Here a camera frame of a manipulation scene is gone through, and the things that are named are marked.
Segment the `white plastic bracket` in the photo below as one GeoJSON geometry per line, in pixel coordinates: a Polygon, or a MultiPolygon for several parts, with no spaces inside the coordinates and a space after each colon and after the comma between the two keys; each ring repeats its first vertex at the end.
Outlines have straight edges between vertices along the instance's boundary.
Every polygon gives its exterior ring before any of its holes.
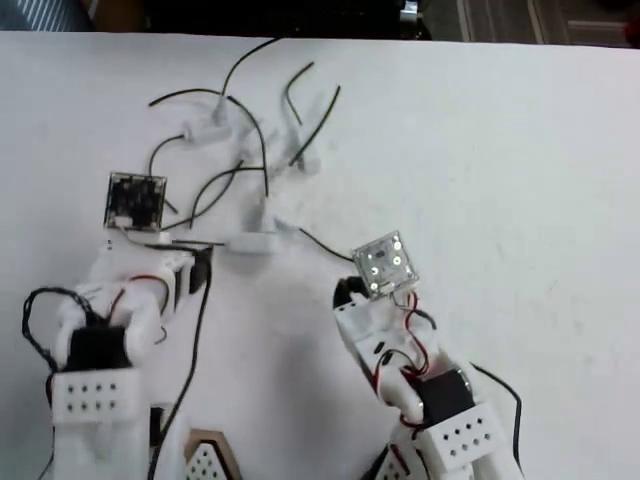
{"type": "Polygon", "coordinates": [[[506,442],[489,403],[476,405],[423,433],[427,457],[438,470],[454,472],[497,450],[506,442]]]}

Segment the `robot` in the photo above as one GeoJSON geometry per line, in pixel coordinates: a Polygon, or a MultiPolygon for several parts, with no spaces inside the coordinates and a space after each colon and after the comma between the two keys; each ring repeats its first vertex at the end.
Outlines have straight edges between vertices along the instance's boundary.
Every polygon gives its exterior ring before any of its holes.
{"type": "MultiPolygon", "coordinates": [[[[187,246],[158,233],[165,181],[114,174],[105,212],[109,240],[87,281],[44,288],[25,302],[23,333],[52,370],[54,480],[238,478],[215,444],[189,461],[189,425],[179,408],[152,405],[141,366],[164,326],[201,295],[195,344],[211,280],[213,245],[187,246]],[[67,295],[52,352],[28,327],[39,293],[67,295]]],[[[338,281],[333,312],[345,347],[375,395],[397,408],[371,480],[523,480],[476,369],[441,338],[419,308],[418,275],[399,232],[353,252],[359,276],[338,281]]]]}

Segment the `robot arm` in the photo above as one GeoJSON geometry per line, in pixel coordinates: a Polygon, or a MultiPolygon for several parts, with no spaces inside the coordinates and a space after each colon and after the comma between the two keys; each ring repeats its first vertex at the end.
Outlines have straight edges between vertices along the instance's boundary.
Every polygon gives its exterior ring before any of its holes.
{"type": "MultiPolygon", "coordinates": [[[[137,235],[154,245],[171,245],[163,234],[137,235]]],[[[143,248],[113,231],[87,282],[75,288],[102,319],[100,325],[87,325],[72,300],[63,301],[59,310],[53,478],[146,478],[149,432],[154,421],[159,429],[163,420],[154,420],[142,367],[163,339],[164,325],[201,290],[199,271],[209,261],[206,249],[194,256],[143,248]]],[[[184,478],[188,433],[186,417],[178,413],[161,450],[156,480],[184,478]]]]}
{"type": "Polygon", "coordinates": [[[375,272],[375,282],[366,271],[341,280],[333,304],[342,340],[374,393],[400,410],[381,461],[367,478],[523,480],[475,368],[419,309],[411,289],[415,272],[400,288],[397,277],[388,280],[395,267],[413,272],[403,252],[385,250],[389,240],[400,250],[397,232],[363,247],[365,260],[356,250],[358,269],[375,272]],[[376,256],[388,257],[389,251],[391,262],[372,265],[376,256]],[[406,301],[398,302],[401,297],[406,301]]]}

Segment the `cable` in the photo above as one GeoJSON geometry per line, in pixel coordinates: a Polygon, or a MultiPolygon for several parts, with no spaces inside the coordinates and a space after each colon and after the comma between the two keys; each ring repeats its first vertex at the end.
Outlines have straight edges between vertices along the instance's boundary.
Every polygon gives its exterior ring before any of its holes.
{"type": "Polygon", "coordinates": [[[293,101],[291,101],[291,92],[290,92],[290,90],[291,90],[291,87],[293,86],[293,84],[296,83],[298,78],[300,78],[306,71],[308,71],[314,65],[315,65],[315,62],[311,62],[311,63],[308,63],[305,67],[303,67],[302,70],[299,70],[298,73],[296,73],[291,78],[291,80],[289,80],[289,82],[287,82],[287,86],[284,89],[284,98],[287,101],[287,103],[289,104],[289,108],[293,112],[293,116],[296,117],[298,125],[302,125],[302,119],[300,118],[300,115],[298,115],[298,111],[296,110],[296,107],[293,105],[293,101]]]}
{"type": "MultiPolygon", "coordinates": [[[[151,153],[151,157],[149,158],[149,167],[147,169],[147,174],[152,177],[153,176],[153,163],[156,160],[156,155],[158,154],[158,152],[162,149],[162,147],[164,147],[165,145],[171,143],[171,142],[175,142],[176,140],[184,140],[184,135],[176,135],[175,137],[169,137],[165,140],[163,140],[162,142],[160,142],[156,148],[153,149],[153,152],[151,153]]],[[[169,209],[175,213],[176,215],[179,213],[178,209],[176,207],[173,206],[173,204],[167,200],[166,198],[164,199],[164,203],[167,207],[169,207],[169,209]]]]}
{"type": "Polygon", "coordinates": [[[224,242],[205,242],[202,240],[172,240],[171,243],[178,243],[183,245],[206,245],[207,247],[224,247],[224,242]]]}
{"type": "MultiPolygon", "coordinates": [[[[177,250],[177,251],[183,251],[183,252],[190,252],[192,255],[199,255],[200,252],[199,250],[193,249],[193,248],[188,248],[188,247],[182,247],[182,246],[177,246],[177,245],[144,245],[147,248],[153,248],[155,250],[177,250]]],[[[193,353],[191,356],[191,366],[189,367],[189,373],[187,374],[187,378],[185,379],[184,385],[182,386],[182,390],[180,391],[180,395],[178,395],[178,399],[176,400],[175,405],[173,406],[173,409],[171,410],[171,413],[169,414],[169,418],[167,419],[167,423],[165,425],[165,427],[160,431],[160,440],[158,442],[158,446],[156,447],[156,449],[153,452],[153,455],[151,457],[151,463],[149,464],[149,471],[147,474],[147,480],[154,480],[155,477],[155,473],[156,470],[158,468],[158,461],[160,459],[160,452],[162,450],[162,446],[164,445],[164,442],[167,438],[167,434],[169,432],[169,429],[171,428],[171,425],[173,424],[176,414],[178,413],[178,410],[180,409],[180,406],[182,405],[182,402],[184,400],[184,397],[187,394],[187,391],[189,390],[189,386],[191,385],[191,381],[193,380],[193,376],[195,374],[196,371],[196,366],[198,364],[198,344],[200,341],[200,333],[202,331],[202,321],[204,319],[204,312],[205,309],[207,307],[207,300],[209,299],[209,291],[211,290],[211,279],[212,279],[212,272],[211,272],[211,263],[210,262],[205,262],[205,265],[207,266],[207,271],[206,271],[206,285],[205,285],[205,289],[204,289],[204,293],[202,295],[202,303],[200,304],[200,311],[198,312],[198,319],[196,322],[196,331],[195,331],[195,335],[193,338],[193,353]]]]}
{"type": "Polygon", "coordinates": [[[136,275],[134,277],[129,278],[130,282],[135,282],[137,280],[155,280],[157,282],[160,282],[162,285],[164,285],[164,292],[165,292],[164,303],[162,304],[162,308],[160,309],[160,315],[162,316],[169,303],[169,295],[171,292],[171,289],[169,288],[169,284],[166,282],[164,278],[157,277],[156,275],[136,275]]]}
{"type": "Polygon", "coordinates": [[[238,68],[242,62],[244,62],[247,58],[249,58],[254,53],[259,52],[260,50],[262,50],[265,47],[268,47],[272,43],[276,43],[278,40],[281,40],[281,39],[280,38],[272,38],[271,40],[268,40],[268,41],[266,41],[264,43],[261,43],[257,47],[252,48],[251,50],[249,50],[247,53],[245,53],[243,56],[241,56],[238,60],[236,60],[236,63],[233,64],[233,66],[231,67],[231,70],[229,70],[229,73],[227,73],[227,76],[224,79],[224,85],[222,86],[222,95],[223,96],[226,95],[227,89],[229,88],[229,82],[231,81],[231,76],[233,75],[233,72],[235,72],[236,68],[238,68]]]}
{"type": "Polygon", "coordinates": [[[44,478],[44,476],[47,474],[47,472],[49,471],[49,469],[51,468],[51,465],[53,464],[53,454],[54,454],[54,449],[53,449],[53,446],[52,446],[51,447],[51,455],[49,455],[49,461],[47,462],[47,464],[42,469],[42,472],[40,472],[40,475],[38,475],[38,479],[37,480],[42,480],[44,478]]]}
{"type": "MultiPolygon", "coordinates": [[[[214,198],[209,205],[207,205],[198,216],[200,215],[204,215],[205,213],[207,213],[209,210],[211,210],[213,208],[213,206],[218,203],[218,201],[223,197],[223,195],[225,193],[227,193],[227,190],[229,190],[229,187],[231,187],[231,184],[233,183],[233,179],[236,176],[236,173],[238,173],[238,169],[242,167],[242,164],[244,163],[244,160],[240,160],[238,162],[238,164],[235,166],[235,168],[231,171],[231,173],[227,174],[227,175],[231,175],[229,177],[229,180],[227,181],[226,185],[222,188],[222,190],[220,191],[220,193],[216,196],[216,198],[214,198]]],[[[204,186],[200,189],[200,191],[198,192],[198,195],[196,195],[196,199],[193,202],[193,208],[191,209],[191,221],[189,222],[189,228],[193,228],[193,221],[197,218],[196,217],[196,210],[198,208],[198,203],[200,202],[200,198],[202,197],[202,195],[204,194],[204,192],[207,190],[207,188],[209,188],[209,185],[211,185],[213,182],[215,182],[218,178],[220,178],[220,174],[214,175],[211,179],[209,179],[207,181],[207,183],[204,184],[204,186]]]]}
{"type": "Polygon", "coordinates": [[[77,292],[73,290],[68,290],[62,287],[41,287],[29,294],[27,299],[24,302],[23,313],[22,313],[22,336],[31,344],[31,346],[35,349],[35,351],[40,355],[47,365],[49,365],[49,369],[52,372],[58,371],[58,365],[56,361],[51,356],[49,350],[40,345],[36,339],[31,334],[31,328],[29,327],[29,319],[31,318],[31,309],[33,307],[33,302],[38,297],[38,295],[42,293],[55,293],[57,295],[65,295],[67,297],[71,297],[71,299],[78,305],[85,315],[85,321],[87,326],[93,327],[98,325],[99,323],[104,323],[105,320],[100,318],[91,308],[91,304],[89,301],[83,296],[79,295],[77,292]]]}
{"type": "Polygon", "coordinates": [[[516,401],[516,416],[513,422],[513,458],[516,460],[518,468],[522,472],[522,466],[520,465],[520,422],[522,420],[522,399],[520,398],[520,395],[518,395],[518,392],[516,392],[511,385],[502,380],[500,377],[491,373],[489,370],[485,370],[479,365],[476,365],[475,363],[472,363],[471,365],[480,373],[486,375],[491,380],[501,385],[505,390],[507,390],[507,392],[511,394],[511,396],[516,401]]]}
{"type": "Polygon", "coordinates": [[[300,158],[302,158],[302,155],[304,154],[304,152],[307,150],[307,148],[309,148],[309,145],[311,145],[311,142],[313,142],[313,140],[316,138],[318,133],[320,133],[320,130],[322,130],[322,127],[324,127],[324,124],[327,122],[327,119],[329,118],[329,115],[331,115],[331,112],[333,111],[333,107],[335,106],[336,101],[338,100],[338,96],[340,95],[341,89],[342,87],[338,85],[338,87],[336,88],[336,92],[333,94],[333,98],[331,99],[331,103],[329,104],[329,108],[327,108],[327,111],[324,112],[322,120],[320,120],[320,123],[318,123],[318,126],[311,133],[307,141],[304,142],[304,145],[300,147],[300,150],[298,150],[296,154],[293,156],[293,158],[291,159],[291,161],[289,161],[290,167],[295,165],[296,162],[300,161],[300,158]]]}
{"type": "MultiPolygon", "coordinates": [[[[178,95],[184,95],[185,93],[195,93],[195,92],[210,93],[212,95],[218,95],[218,96],[222,95],[221,92],[217,90],[211,90],[209,88],[189,88],[187,90],[178,90],[176,92],[167,93],[162,97],[156,98],[155,100],[149,103],[149,107],[154,107],[159,103],[162,103],[165,100],[168,100],[170,98],[177,97],[178,95]]],[[[264,172],[264,195],[265,197],[268,197],[269,196],[269,172],[267,169],[267,147],[264,141],[264,135],[262,133],[262,129],[260,128],[260,125],[258,124],[258,121],[256,120],[256,117],[254,117],[253,113],[251,113],[251,111],[247,107],[245,107],[244,104],[240,102],[240,100],[236,99],[232,95],[229,95],[227,97],[227,100],[229,100],[231,103],[239,107],[245,113],[245,115],[247,115],[247,117],[253,124],[253,127],[258,132],[258,137],[260,139],[260,149],[262,153],[262,169],[264,172]]]]}
{"type": "Polygon", "coordinates": [[[318,245],[320,248],[322,248],[325,252],[330,253],[331,255],[333,255],[334,257],[338,257],[341,258],[342,260],[345,260],[347,262],[351,262],[353,263],[353,258],[351,257],[347,257],[346,255],[343,255],[341,253],[336,252],[335,250],[327,247],[324,243],[322,243],[320,240],[318,240],[316,237],[314,237],[313,235],[311,235],[309,232],[307,232],[304,228],[300,227],[298,230],[300,230],[300,233],[302,233],[303,235],[305,235],[307,238],[309,238],[312,242],[314,242],[316,245],[318,245]]]}
{"type": "Polygon", "coordinates": [[[166,227],[162,228],[162,231],[165,232],[167,230],[171,230],[172,228],[179,227],[180,225],[184,225],[186,223],[192,223],[193,220],[195,220],[196,218],[201,217],[202,215],[207,213],[216,204],[216,202],[218,202],[218,200],[220,200],[220,198],[222,198],[222,195],[224,195],[224,193],[227,191],[229,186],[231,186],[231,182],[233,181],[233,176],[235,176],[235,174],[237,172],[260,172],[260,171],[262,171],[261,167],[241,167],[241,168],[236,167],[236,168],[225,170],[224,172],[216,174],[214,177],[212,177],[207,182],[205,187],[203,187],[203,190],[204,190],[204,188],[208,187],[209,185],[211,185],[213,182],[215,182],[219,178],[222,178],[222,177],[227,176],[227,175],[232,175],[232,177],[229,179],[229,181],[228,181],[227,185],[225,186],[225,188],[223,189],[223,191],[212,202],[210,202],[209,205],[207,205],[200,212],[198,212],[198,213],[196,213],[194,215],[191,215],[190,217],[187,217],[185,219],[182,219],[182,220],[180,220],[178,222],[172,223],[171,225],[167,225],[166,227]]]}
{"type": "Polygon", "coordinates": [[[399,304],[398,300],[396,300],[395,294],[393,292],[391,293],[390,296],[391,296],[391,299],[393,300],[393,303],[395,304],[395,306],[398,307],[400,310],[404,310],[405,312],[412,312],[412,313],[418,315],[419,317],[422,317],[425,320],[427,320],[431,324],[431,328],[433,328],[434,330],[438,329],[438,324],[436,323],[435,319],[431,315],[429,315],[427,312],[425,312],[424,310],[420,310],[419,308],[411,309],[411,307],[409,307],[407,305],[399,304]]]}
{"type": "Polygon", "coordinates": [[[418,308],[418,295],[415,292],[411,292],[409,294],[408,301],[411,301],[411,300],[413,300],[413,306],[411,307],[411,310],[407,313],[407,315],[404,318],[404,328],[407,331],[407,333],[411,336],[413,341],[416,343],[416,345],[418,346],[418,350],[420,350],[420,353],[422,353],[422,356],[424,357],[424,363],[422,364],[422,367],[420,367],[420,369],[418,370],[418,376],[422,376],[422,375],[426,375],[429,372],[429,367],[430,367],[429,354],[427,353],[427,349],[424,347],[422,342],[411,331],[411,328],[409,328],[409,321],[411,320],[411,315],[418,308]]]}
{"type": "Polygon", "coordinates": [[[160,340],[156,340],[155,342],[153,342],[154,345],[160,345],[169,336],[169,334],[167,333],[167,329],[164,328],[164,326],[161,326],[160,328],[162,329],[162,333],[163,333],[164,336],[160,340]]]}
{"type": "Polygon", "coordinates": [[[113,299],[113,302],[111,303],[111,308],[109,308],[109,314],[107,315],[107,323],[111,323],[111,317],[113,317],[113,312],[115,311],[116,306],[118,305],[118,302],[120,302],[120,299],[124,295],[124,292],[125,292],[125,289],[121,288],[120,291],[118,292],[118,295],[116,295],[116,298],[113,299]]]}

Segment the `connector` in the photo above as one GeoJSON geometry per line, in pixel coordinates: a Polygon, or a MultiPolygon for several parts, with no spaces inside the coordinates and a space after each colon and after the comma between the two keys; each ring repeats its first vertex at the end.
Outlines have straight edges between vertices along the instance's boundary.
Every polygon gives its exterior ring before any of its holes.
{"type": "Polygon", "coordinates": [[[185,122],[182,134],[187,142],[195,145],[220,142],[231,137],[231,126],[216,125],[212,119],[185,122]]]}

